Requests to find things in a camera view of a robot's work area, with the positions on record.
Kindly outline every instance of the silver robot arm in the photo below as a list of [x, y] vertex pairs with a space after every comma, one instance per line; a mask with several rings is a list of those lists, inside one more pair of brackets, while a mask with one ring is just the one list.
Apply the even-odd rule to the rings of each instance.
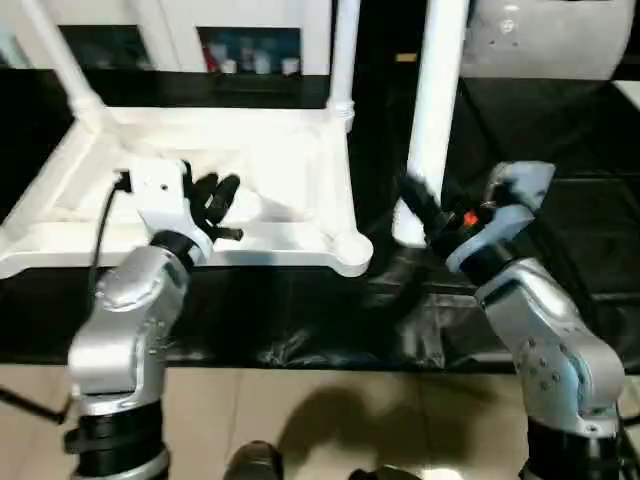
[[152, 239], [102, 277], [69, 351], [80, 418], [65, 449], [78, 456], [75, 480], [168, 478], [161, 404], [167, 335], [192, 267], [207, 262], [217, 238], [242, 233], [217, 226], [238, 188], [235, 176], [192, 184], [188, 164], [144, 159], [125, 175]]
[[513, 356], [529, 419], [522, 477], [618, 480], [622, 363], [538, 261], [509, 244], [533, 220], [552, 175], [539, 162], [499, 165], [485, 202], [446, 212], [412, 178], [401, 194], [431, 249], [479, 287], [475, 296]]

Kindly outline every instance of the black table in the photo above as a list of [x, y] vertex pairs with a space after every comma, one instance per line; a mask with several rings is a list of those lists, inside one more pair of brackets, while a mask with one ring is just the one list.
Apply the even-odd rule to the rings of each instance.
[[[394, 182], [411, 127], [415, 69], [359, 66], [349, 138], [359, 229], [374, 243], [369, 271], [204, 269], [193, 276], [172, 334], [174, 364], [264, 368], [510, 371], [509, 356], [472, 287], [429, 253], [391, 239]], [[328, 79], [288, 85], [220, 84], [207, 74], [90, 72], [109, 105], [321, 108]], [[55, 76], [0, 72], [5, 126], [0, 214], [9, 212], [72, 119]], [[557, 166], [543, 214], [569, 247], [593, 298], [589, 325], [640, 372], [638, 112], [609, 83], [466, 80], [460, 88], [446, 180], [472, 193], [500, 160]], [[521, 235], [524, 252], [537, 252]], [[544, 260], [560, 277], [564, 262]], [[83, 321], [86, 271], [28, 270], [0, 282], [0, 362], [65, 363]]]

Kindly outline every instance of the beige floor tile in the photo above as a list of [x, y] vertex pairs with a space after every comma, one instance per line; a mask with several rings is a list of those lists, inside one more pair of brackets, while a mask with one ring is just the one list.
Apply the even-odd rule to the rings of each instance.
[[515, 376], [429, 376], [420, 384], [434, 467], [464, 480], [516, 479], [527, 421]]
[[[62, 406], [55, 392], [63, 372], [61, 367], [3, 365], [0, 385], [55, 410]], [[34, 436], [43, 425], [52, 424], [0, 403], [0, 480], [18, 478]]]
[[[221, 478], [228, 449], [238, 389], [237, 370], [170, 369], [164, 398], [165, 441], [172, 452], [171, 478], [211, 480]], [[59, 388], [64, 399], [68, 383]], [[76, 459], [62, 451], [62, 438], [75, 427], [41, 422], [19, 480], [63, 480]]]
[[229, 456], [253, 440], [284, 455], [288, 479], [347, 478], [427, 462], [415, 377], [384, 373], [245, 371]]
[[[55, 409], [65, 404], [70, 389], [69, 378], [62, 371], [60, 381], [52, 396]], [[76, 427], [77, 415], [72, 408], [64, 425], [41, 421], [34, 430], [29, 454], [20, 470], [18, 480], [67, 480], [74, 469], [76, 459], [63, 450], [64, 434]]]
[[240, 376], [233, 369], [169, 370], [164, 417], [172, 479], [222, 478]]

